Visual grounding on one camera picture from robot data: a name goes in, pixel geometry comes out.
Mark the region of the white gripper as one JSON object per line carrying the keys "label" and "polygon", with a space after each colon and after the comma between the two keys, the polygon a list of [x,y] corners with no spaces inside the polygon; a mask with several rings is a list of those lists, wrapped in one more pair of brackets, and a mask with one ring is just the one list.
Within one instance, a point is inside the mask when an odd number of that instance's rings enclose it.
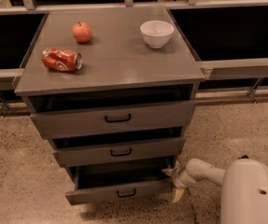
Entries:
{"label": "white gripper", "polygon": [[171,176],[171,180],[175,186],[175,188],[172,189],[172,203],[178,203],[184,195],[184,189],[191,184],[196,183],[196,179],[193,178],[183,167],[165,168],[162,169],[162,172]]}

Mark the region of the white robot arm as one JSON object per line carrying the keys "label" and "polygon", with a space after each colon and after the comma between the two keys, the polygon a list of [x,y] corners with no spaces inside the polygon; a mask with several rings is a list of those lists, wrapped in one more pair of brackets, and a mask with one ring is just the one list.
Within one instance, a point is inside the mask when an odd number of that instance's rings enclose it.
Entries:
{"label": "white robot arm", "polygon": [[240,158],[220,169],[191,159],[163,172],[171,178],[174,203],[187,187],[207,180],[221,187],[220,224],[268,224],[268,166],[259,161]]}

